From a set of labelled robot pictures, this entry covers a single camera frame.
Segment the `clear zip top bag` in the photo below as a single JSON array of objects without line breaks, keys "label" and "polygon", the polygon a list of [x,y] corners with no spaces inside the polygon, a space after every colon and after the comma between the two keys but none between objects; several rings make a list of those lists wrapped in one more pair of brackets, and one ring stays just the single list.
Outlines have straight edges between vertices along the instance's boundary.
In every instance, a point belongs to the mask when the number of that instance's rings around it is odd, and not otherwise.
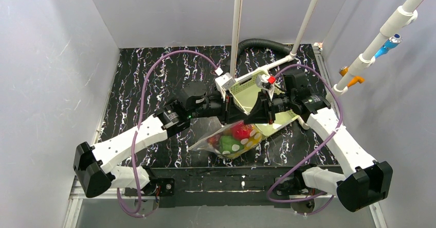
[{"label": "clear zip top bag", "polygon": [[189,151],[209,151],[220,158],[236,159],[265,138],[257,126],[239,121],[202,136]]}]

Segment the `red fake apple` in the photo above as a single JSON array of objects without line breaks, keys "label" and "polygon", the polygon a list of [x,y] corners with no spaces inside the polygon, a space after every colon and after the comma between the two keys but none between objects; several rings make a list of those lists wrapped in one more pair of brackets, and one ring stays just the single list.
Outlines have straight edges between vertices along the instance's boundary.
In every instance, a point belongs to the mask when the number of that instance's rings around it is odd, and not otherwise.
[{"label": "red fake apple", "polygon": [[252,125],[246,125],[243,122],[240,122],[231,128],[232,136],[237,140],[243,140],[250,138],[250,135],[253,131]]}]

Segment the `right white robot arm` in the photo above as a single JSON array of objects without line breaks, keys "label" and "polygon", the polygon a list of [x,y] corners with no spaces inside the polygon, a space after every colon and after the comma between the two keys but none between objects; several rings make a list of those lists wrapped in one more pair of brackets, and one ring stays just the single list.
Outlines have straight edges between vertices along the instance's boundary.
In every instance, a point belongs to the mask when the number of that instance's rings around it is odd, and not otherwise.
[{"label": "right white robot arm", "polygon": [[[291,186],[297,190],[317,189],[321,195],[337,197],[350,212],[386,199],[393,175],[391,165],[386,161],[377,161],[358,144],[342,123],[343,112],[336,115],[330,103],[309,88],[305,68],[301,66],[297,69],[296,65],[290,65],[279,72],[284,76],[286,92],[273,98],[269,110],[273,112],[278,108],[280,111],[294,111],[323,142],[273,183],[267,191],[268,199],[277,203],[285,202],[284,199],[273,199],[270,195],[287,177],[290,177]],[[306,164],[324,146],[334,154],[342,173]]]}]

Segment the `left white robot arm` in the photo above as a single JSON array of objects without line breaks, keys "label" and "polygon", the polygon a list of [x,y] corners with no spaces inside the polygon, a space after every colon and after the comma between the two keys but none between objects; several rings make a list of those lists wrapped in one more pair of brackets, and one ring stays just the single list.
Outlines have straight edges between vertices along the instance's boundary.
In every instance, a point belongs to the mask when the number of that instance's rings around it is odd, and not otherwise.
[{"label": "left white robot arm", "polygon": [[128,156],[184,131],[193,118],[217,117],[222,124],[232,124],[247,116],[229,93],[208,94],[204,83],[192,81],[162,108],[146,119],[140,118],[137,126],[101,143],[80,143],[73,170],[88,198],[110,188],[143,189],[150,182],[149,172],[140,166],[119,166]]}]

